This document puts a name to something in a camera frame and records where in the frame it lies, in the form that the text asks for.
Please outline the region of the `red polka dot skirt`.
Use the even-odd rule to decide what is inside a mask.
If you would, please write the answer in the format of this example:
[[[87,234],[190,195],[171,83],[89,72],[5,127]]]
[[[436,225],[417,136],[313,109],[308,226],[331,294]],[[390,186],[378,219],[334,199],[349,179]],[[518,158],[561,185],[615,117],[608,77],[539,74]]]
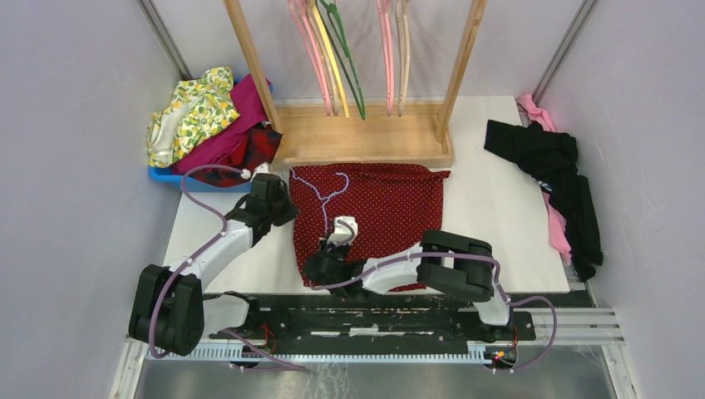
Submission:
[[[358,236],[348,260],[381,258],[407,249],[427,230],[440,229],[444,182],[450,171],[431,171],[414,164],[339,163],[299,166],[297,174],[317,186],[322,195],[340,190],[349,175],[348,190],[327,205],[329,230],[333,219],[352,216]],[[289,177],[290,196],[300,213],[293,222],[293,246],[298,268],[319,248],[326,234],[320,202],[309,187]]]

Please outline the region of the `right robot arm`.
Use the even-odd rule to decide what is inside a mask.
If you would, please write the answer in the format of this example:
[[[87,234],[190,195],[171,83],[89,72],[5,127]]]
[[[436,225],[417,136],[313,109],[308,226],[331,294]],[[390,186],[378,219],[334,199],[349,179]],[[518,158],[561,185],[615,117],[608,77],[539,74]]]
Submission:
[[[481,331],[501,339],[514,327],[509,298],[500,284],[501,266],[492,246],[441,230],[427,230],[420,242],[396,254],[349,263],[353,238],[331,234],[310,255],[303,275],[313,290],[338,295],[385,295],[396,288],[420,284],[471,303],[479,313]]]

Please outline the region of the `red black plaid garment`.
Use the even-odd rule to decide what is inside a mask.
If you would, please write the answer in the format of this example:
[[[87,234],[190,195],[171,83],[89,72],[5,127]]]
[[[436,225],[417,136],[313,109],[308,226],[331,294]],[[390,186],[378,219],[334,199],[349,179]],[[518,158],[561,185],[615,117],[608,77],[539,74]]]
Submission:
[[[244,158],[234,165],[234,155],[221,166],[228,166],[238,170],[252,170],[264,163],[272,163],[279,149],[283,135],[275,131],[271,125],[257,124],[248,130],[249,138],[245,146]],[[190,175],[195,180],[217,187],[241,185],[246,179],[241,174],[222,168],[207,168],[198,170]]]

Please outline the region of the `lemon print garment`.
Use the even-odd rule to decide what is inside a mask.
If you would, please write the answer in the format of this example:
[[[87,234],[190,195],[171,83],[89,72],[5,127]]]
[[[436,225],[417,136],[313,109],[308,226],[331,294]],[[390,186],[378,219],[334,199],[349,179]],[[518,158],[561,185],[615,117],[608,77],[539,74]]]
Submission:
[[[146,135],[148,164],[170,167],[236,121],[240,113],[230,97],[233,88],[234,74],[228,66],[179,81],[170,104],[151,116]]]

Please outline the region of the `light blue wire hanger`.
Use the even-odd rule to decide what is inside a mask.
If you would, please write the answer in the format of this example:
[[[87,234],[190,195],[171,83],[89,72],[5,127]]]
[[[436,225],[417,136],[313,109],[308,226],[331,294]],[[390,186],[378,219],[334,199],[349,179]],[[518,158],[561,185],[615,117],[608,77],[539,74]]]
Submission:
[[[328,221],[328,212],[327,212],[327,205],[328,203],[335,198],[336,196],[339,196],[343,193],[345,193],[348,190],[348,187],[350,185],[350,178],[349,175],[343,172],[335,172],[334,174],[338,177],[343,177],[344,178],[344,185],[340,190],[333,191],[329,193],[328,195],[322,195],[321,191],[318,189],[317,186],[313,185],[312,183],[308,182],[304,178],[300,177],[296,170],[293,167],[289,167],[289,175],[296,181],[299,181],[303,185],[309,187],[314,194],[316,195],[317,199],[320,202],[320,208],[322,211],[322,216],[323,216],[323,227],[324,227],[324,232],[327,233],[329,230],[329,221]]]

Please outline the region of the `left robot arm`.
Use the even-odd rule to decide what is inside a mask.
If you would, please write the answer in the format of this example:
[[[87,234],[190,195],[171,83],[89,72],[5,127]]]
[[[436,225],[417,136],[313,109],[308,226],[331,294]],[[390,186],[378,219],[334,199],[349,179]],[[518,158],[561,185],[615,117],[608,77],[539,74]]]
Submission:
[[[221,229],[193,254],[171,266],[147,265],[138,278],[128,335],[149,344],[152,355],[190,354],[204,334],[232,328],[255,336],[261,315],[251,298],[238,293],[205,297],[205,289],[239,256],[257,245],[273,227],[298,216],[283,180],[256,173],[250,192],[227,214]]]

